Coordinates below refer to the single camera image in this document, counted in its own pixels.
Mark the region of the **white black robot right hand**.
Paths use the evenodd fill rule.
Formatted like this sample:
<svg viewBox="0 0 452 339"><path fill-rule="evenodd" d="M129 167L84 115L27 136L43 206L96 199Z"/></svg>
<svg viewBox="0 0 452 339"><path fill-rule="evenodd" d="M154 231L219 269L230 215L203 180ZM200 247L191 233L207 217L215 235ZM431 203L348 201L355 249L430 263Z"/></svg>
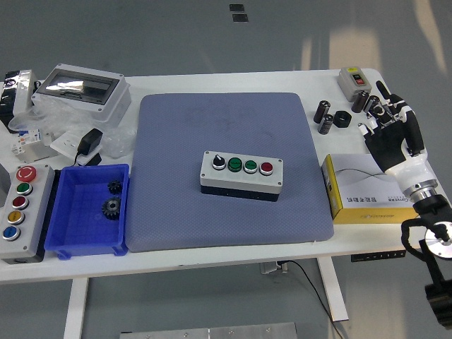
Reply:
<svg viewBox="0 0 452 339"><path fill-rule="evenodd" d="M390 93L377 81L376 86L388 106L387 122L371 117L358 128L364 143L380 170L393 177L402 192L437 186L436 176L427 164L428 153L414 110L400 96Z"/></svg>

